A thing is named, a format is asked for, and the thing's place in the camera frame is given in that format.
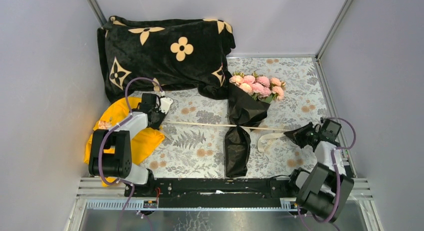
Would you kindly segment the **pink fake flower bunch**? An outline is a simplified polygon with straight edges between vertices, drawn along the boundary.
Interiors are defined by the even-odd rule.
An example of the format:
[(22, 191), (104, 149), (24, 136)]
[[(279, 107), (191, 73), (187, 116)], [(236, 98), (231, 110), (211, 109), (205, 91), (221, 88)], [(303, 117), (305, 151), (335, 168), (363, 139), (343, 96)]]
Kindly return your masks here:
[(239, 90), (243, 90), (255, 101), (270, 104), (283, 100), (285, 96), (286, 83), (284, 81), (276, 77), (259, 75), (256, 72), (252, 74), (234, 72), (233, 76), (229, 78), (229, 83)]

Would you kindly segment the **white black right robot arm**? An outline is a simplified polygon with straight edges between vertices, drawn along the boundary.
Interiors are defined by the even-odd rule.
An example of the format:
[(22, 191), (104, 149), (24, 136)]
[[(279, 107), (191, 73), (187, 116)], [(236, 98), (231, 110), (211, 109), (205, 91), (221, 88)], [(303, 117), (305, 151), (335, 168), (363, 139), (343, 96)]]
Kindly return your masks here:
[(299, 148), (312, 147), (317, 163), (311, 171), (294, 170), (286, 190), (295, 197), (298, 207), (312, 213), (319, 223), (334, 223), (351, 191), (354, 180), (342, 171), (337, 154), (344, 149), (336, 140), (342, 125), (340, 118), (322, 118), (319, 124), (308, 123), (284, 135)]

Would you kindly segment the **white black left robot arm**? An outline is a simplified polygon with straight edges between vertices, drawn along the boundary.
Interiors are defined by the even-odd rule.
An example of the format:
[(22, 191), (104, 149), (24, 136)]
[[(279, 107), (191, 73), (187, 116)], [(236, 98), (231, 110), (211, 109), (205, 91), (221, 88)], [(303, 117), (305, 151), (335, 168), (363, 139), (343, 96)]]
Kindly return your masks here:
[(134, 184), (142, 196), (152, 195), (152, 171), (140, 164), (165, 140), (160, 128), (173, 103), (153, 93), (114, 102), (86, 143), (84, 162), (89, 174), (100, 177), (105, 186)]

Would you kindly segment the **black wrapping paper sheet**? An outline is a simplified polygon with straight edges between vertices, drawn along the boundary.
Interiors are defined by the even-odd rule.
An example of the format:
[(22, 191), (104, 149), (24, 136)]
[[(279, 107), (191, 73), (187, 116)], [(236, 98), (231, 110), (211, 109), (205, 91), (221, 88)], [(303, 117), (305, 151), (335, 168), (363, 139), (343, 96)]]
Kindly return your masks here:
[(224, 137), (224, 167), (228, 178), (244, 177), (251, 153), (250, 128), (268, 116), (270, 104), (254, 99), (234, 84), (228, 87), (228, 120), (232, 127)]

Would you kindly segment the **cream satin ribbon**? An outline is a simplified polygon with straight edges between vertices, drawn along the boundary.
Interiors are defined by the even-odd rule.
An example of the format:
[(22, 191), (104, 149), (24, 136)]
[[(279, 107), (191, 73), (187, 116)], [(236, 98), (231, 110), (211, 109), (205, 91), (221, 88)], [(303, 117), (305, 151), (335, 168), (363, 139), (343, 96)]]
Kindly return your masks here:
[[(209, 126), (209, 127), (226, 127), (232, 128), (237, 127), (235, 124), (211, 124), (211, 123), (196, 123), (196, 122), (186, 122), (186, 121), (164, 121), (165, 124), (173, 124), (173, 125), (189, 125), (189, 126)], [(287, 130), (277, 129), (277, 128), (269, 128), (269, 127), (249, 127), (249, 126), (240, 126), (243, 130), (245, 130), (248, 134), (250, 134), (251, 130), (260, 130), (260, 131), (280, 131), (279, 133), (273, 132), (262, 135), (257, 141), (257, 149), (259, 152), (265, 152), (266, 149), (270, 147), (269, 144), (263, 144), (265, 140), (276, 140), (286, 135), (284, 132)]]

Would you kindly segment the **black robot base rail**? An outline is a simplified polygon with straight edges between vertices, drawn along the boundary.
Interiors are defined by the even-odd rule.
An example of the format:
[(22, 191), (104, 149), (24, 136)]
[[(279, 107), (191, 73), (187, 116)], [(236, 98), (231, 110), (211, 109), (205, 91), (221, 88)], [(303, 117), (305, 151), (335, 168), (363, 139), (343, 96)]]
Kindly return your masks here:
[(134, 188), (125, 186), (124, 196), (151, 198), (159, 208), (281, 208), (281, 199), (295, 198), (302, 181), (286, 175), (268, 178), (157, 178)]

